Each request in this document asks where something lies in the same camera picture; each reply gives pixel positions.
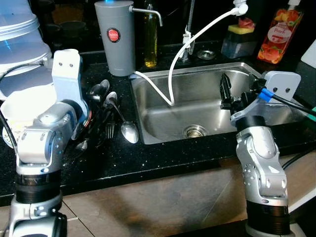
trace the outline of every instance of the white hose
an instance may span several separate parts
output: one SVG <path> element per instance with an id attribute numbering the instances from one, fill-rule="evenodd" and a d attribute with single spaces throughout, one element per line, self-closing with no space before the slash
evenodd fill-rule
<path id="1" fill-rule="evenodd" d="M 147 77 L 146 75 L 144 75 L 141 72 L 134 72 L 135 74 L 141 76 L 142 78 L 144 78 L 145 80 L 147 80 L 149 82 L 149 84 L 156 90 L 156 92 L 170 105 L 170 106 L 174 106 L 174 96 L 173 96 L 173 90 L 172 90 L 172 72 L 173 72 L 173 68 L 178 60 L 178 58 L 180 57 L 181 53 L 186 49 L 186 47 L 188 47 L 193 41 L 195 41 L 200 35 L 202 35 L 205 31 L 207 31 L 210 27 L 212 27 L 213 25 L 215 25 L 217 22 L 219 22 L 220 20 L 224 19 L 227 16 L 230 15 L 236 15 L 236 13 L 238 12 L 238 8 L 233 8 L 232 10 L 224 13 L 223 15 L 217 17 L 214 21 L 210 22 L 207 26 L 205 26 L 202 30 L 200 30 L 196 35 L 194 35 L 187 43 L 185 43 L 185 45 L 182 46 L 182 48 L 179 50 L 179 52 L 176 54 L 176 56 L 174 57 L 171 66 L 170 66 L 170 70 L 169 70 L 169 75 L 168 75 L 168 88 L 169 88 L 169 95 L 170 95 L 170 100 L 162 93 L 162 91 L 159 90 L 159 88 L 150 80 L 149 77 Z"/>
<path id="2" fill-rule="evenodd" d="M 146 76 L 145 74 L 135 71 L 135 74 L 141 76 L 142 78 L 146 79 L 146 81 L 149 82 L 149 84 L 156 90 L 156 92 L 168 103 L 168 105 L 173 106 L 173 104 L 171 103 L 171 101 L 162 93 L 161 90 L 159 90 L 159 88 L 153 83 L 152 80 L 150 80 L 150 78 L 148 76 Z"/>

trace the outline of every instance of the white container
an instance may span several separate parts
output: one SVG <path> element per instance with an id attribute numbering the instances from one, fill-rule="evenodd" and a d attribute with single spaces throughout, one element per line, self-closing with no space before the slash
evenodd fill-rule
<path id="1" fill-rule="evenodd" d="M 36 15 L 0 14 L 0 41 L 25 35 L 40 26 Z"/>
<path id="2" fill-rule="evenodd" d="M 21 37 L 0 41 L 0 75 L 9 68 L 37 62 L 45 57 L 51 57 L 50 48 L 42 41 L 38 30 Z M 18 68 L 7 76 L 24 73 L 36 67 L 38 66 Z"/>
<path id="3" fill-rule="evenodd" d="M 28 0 L 0 0 L 0 15 L 32 13 Z"/>

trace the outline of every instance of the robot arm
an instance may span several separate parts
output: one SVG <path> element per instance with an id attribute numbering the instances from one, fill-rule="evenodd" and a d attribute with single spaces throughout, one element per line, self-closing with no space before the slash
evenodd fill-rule
<path id="1" fill-rule="evenodd" d="M 10 237 L 67 235 L 67 218 L 58 212 L 62 204 L 62 156 L 78 124 L 88 114 L 81 95 L 79 68 L 77 51 L 55 53 L 52 77 L 57 102 L 39 115 L 18 140 Z"/>
<path id="2" fill-rule="evenodd" d="M 236 99 L 231 93 L 229 78 L 225 74 L 222 76 L 221 108 L 231 111 L 231 123 L 238 130 L 236 152 L 245 184 L 248 214 L 246 231 L 252 237 L 295 236 L 289 227 L 286 175 L 278 161 L 279 150 L 272 132 L 266 126 L 269 115 L 265 110 L 267 103 L 255 92 L 263 86 L 269 90 L 278 88 L 279 93 L 290 88 L 291 95 L 286 92 L 281 94 L 290 100 L 299 82 L 300 76 L 297 74 L 269 72 L 264 79 L 255 79 L 250 91 Z M 276 110 L 283 106 L 277 101 L 270 103 L 273 106 L 269 107 Z"/>
<path id="3" fill-rule="evenodd" d="M 236 122 L 237 157 L 242 165 L 247 200 L 246 231 L 253 237 L 293 236 L 290 231 L 286 175 L 279 150 L 261 116 Z"/>

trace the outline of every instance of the sponge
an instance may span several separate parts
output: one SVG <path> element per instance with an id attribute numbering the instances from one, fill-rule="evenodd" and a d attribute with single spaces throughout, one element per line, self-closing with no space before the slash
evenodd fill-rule
<path id="1" fill-rule="evenodd" d="M 231 31 L 238 35 L 252 33 L 254 30 L 255 30 L 254 28 L 240 28 L 238 25 L 228 26 L 228 31 Z"/>

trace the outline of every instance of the sink basin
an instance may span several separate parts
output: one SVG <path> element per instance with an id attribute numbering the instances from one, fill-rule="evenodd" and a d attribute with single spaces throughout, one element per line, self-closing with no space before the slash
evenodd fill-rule
<path id="1" fill-rule="evenodd" d="M 168 72 L 145 73 L 167 97 Z M 230 78 L 232 95 L 236 97 L 253 84 L 249 74 L 261 77 L 245 63 L 174 70 L 173 107 L 167 105 L 145 79 L 133 78 L 131 83 L 142 142 L 155 144 L 236 131 L 230 123 L 230 111 L 220 109 L 219 85 L 223 72 Z M 304 115 L 293 115 L 290 108 L 282 106 L 270 117 L 273 119 L 268 125 L 276 125 L 297 121 Z"/>

